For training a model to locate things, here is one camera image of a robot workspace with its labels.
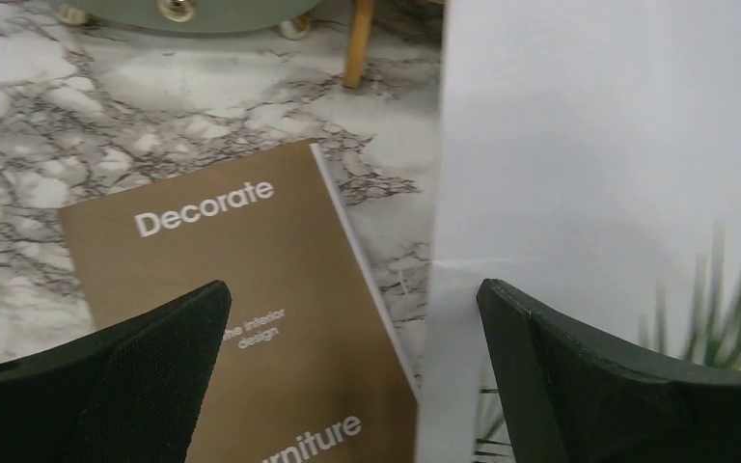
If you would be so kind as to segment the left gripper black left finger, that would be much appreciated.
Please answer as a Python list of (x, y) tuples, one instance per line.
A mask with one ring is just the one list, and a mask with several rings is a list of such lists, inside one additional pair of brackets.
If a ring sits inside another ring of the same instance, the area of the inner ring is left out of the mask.
[(182, 462), (232, 297), (213, 281), (0, 364), (0, 462)]

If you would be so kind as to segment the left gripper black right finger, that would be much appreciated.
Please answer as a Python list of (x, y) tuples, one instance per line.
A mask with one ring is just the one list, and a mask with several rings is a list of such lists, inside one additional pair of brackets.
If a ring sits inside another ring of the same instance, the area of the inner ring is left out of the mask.
[(477, 305), (519, 462), (741, 462), (741, 372), (659, 354), (507, 282)]

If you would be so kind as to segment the palm leaf cover book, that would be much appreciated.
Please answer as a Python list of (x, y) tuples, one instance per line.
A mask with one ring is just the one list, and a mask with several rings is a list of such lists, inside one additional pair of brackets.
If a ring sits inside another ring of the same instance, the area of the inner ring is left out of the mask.
[(514, 458), (477, 293), (741, 372), (741, 1), (452, 1), (416, 458)]

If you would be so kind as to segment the brown decorate furniture book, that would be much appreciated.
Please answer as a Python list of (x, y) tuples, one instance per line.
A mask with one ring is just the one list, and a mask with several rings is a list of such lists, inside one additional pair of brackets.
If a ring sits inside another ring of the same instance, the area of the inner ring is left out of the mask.
[(232, 304), (191, 462), (410, 462), (415, 381), (313, 140), (60, 209), (104, 328), (213, 280)]

